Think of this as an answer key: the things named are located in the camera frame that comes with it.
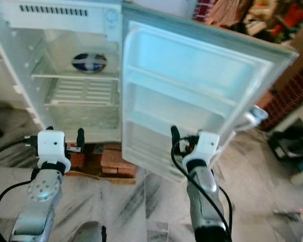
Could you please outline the white fridge door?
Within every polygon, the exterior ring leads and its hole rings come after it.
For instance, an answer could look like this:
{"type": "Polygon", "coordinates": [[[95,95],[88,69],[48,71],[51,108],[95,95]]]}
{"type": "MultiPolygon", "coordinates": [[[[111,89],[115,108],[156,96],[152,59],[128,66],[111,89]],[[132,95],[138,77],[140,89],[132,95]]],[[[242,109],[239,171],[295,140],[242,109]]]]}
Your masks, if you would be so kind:
{"type": "Polygon", "coordinates": [[[171,126],[219,135],[222,151],[251,129],[253,109],[297,59],[294,48],[122,5],[122,157],[172,182],[171,126]]]}

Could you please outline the clear glass fridge shelf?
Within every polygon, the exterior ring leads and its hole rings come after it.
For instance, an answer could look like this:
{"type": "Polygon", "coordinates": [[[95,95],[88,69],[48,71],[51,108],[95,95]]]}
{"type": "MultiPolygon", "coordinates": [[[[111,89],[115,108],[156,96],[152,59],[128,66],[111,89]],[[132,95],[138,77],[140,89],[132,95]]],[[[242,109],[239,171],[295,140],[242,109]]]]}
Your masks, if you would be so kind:
{"type": "Polygon", "coordinates": [[[120,66],[119,46],[116,43],[99,42],[97,45],[89,45],[81,44],[73,39],[58,39],[48,44],[31,76],[33,78],[117,80],[120,78],[120,66]],[[75,69],[72,60],[81,53],[104,54],[107,59],[105,70],[87,74],[75,69]]]}

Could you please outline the red brick stack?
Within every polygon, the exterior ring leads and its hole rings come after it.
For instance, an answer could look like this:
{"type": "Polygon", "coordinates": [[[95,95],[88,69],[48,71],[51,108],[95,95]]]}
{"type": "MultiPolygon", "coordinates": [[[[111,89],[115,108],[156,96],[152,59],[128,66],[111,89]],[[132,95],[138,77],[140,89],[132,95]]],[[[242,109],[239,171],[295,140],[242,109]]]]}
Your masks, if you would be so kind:
{"type": "Polygon", "coordinates": [[[113,184],[136,182],[137,166],[122,157],[119,143],[89,143],[83,153],[70,152],[71,168],[67,175],[109,180],[113,184]]]}

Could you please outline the white slatted crisper cover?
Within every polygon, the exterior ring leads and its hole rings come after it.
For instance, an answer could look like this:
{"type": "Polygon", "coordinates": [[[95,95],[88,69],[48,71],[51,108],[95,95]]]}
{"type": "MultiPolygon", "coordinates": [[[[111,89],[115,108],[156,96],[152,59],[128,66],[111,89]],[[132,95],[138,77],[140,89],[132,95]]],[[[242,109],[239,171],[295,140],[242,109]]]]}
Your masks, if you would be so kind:
{"type": "Polygon", "coordinates": [[[119,106],[116,81],[112,79],[62,79],[53,81],[46,105],[119,106]]]}

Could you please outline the grey folding chair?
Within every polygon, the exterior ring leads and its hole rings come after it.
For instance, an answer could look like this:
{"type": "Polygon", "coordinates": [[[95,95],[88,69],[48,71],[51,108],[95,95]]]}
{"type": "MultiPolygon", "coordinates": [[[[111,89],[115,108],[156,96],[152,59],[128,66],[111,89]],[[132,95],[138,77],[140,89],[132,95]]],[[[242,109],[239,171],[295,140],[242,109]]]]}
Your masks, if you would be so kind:
{"type": "Polygon", "coordinates": [[[269,117],[269,113],[261,107],[251,106],[246,112],[242,113],[234,123],[234,131],[247,131],[257,127],[261,122],[269,117]]]}

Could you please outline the blue patterned bowl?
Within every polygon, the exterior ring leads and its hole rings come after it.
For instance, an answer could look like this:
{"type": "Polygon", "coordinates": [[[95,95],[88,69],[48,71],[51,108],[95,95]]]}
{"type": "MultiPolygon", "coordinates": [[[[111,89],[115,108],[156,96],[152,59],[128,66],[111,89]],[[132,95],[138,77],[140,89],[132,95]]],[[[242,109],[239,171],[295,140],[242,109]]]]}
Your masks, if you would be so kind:
{"type": "Polygon", "coordinates": [[[71,64],[82,73],[95,74],[106,68],[108,60],[103,53],[81,53],[73,57],[71,64]]]}

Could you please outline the black bag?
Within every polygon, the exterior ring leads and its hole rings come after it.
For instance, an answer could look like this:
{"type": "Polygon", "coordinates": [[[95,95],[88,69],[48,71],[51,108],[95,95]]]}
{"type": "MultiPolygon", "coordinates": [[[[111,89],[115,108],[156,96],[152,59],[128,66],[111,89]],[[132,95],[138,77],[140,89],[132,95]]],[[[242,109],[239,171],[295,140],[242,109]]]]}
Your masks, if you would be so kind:
{"type": "Polygon", "coordinates": [[[275,132],[268,138],[272,154],[282,162],[303,161],[303,136],[294,132],[275,132]]]}

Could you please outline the white freezer compartment flap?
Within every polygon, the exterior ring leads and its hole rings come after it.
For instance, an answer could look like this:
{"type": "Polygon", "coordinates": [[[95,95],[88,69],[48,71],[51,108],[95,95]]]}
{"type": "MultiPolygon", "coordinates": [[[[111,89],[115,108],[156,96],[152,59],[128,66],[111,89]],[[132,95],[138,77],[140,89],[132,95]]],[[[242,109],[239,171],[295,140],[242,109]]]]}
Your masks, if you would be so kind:
{"type": "Polygon", "coordinates": [[[122,0],[0,0],[0,10],[13,28],[55,29],[121,36],[122,0]],[[116,25],[106,22],[106,10],[119,12],[116,25]]]}

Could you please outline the white thermostat dial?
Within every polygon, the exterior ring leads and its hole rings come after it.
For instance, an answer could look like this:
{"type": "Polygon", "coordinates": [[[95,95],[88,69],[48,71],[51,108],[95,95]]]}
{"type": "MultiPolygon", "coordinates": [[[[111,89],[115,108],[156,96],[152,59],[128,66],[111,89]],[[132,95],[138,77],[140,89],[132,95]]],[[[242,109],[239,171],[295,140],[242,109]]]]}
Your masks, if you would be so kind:
{"type": "Polygon", "coordinates": [[[119,20],[119,12],[117,10],[108,9],[106,10],[105,17],[108,25],[116,25],[119,20]]]}

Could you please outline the brown cardboard board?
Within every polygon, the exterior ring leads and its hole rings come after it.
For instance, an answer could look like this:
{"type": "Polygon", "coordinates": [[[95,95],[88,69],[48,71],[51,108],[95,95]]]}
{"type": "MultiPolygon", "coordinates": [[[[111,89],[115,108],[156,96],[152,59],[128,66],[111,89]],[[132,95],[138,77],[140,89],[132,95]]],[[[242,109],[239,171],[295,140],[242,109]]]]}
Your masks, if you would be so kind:
{"type": "Polygon", "coordinates": [[[230,27],[240,23],[255,0],[217,0],[205,24],[230,27]]]}

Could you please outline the red plastic container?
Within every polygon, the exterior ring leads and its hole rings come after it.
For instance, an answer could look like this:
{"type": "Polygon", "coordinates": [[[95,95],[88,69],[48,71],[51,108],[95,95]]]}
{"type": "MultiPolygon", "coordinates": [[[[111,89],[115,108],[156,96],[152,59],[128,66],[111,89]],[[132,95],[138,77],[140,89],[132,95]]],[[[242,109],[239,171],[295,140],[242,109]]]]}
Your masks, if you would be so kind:
{"type": "Polygon", "coordinates": [[[295,27],[303,22],[303,3],[291,3],[283,15],[283,20],[288,27],[295,27]]]}

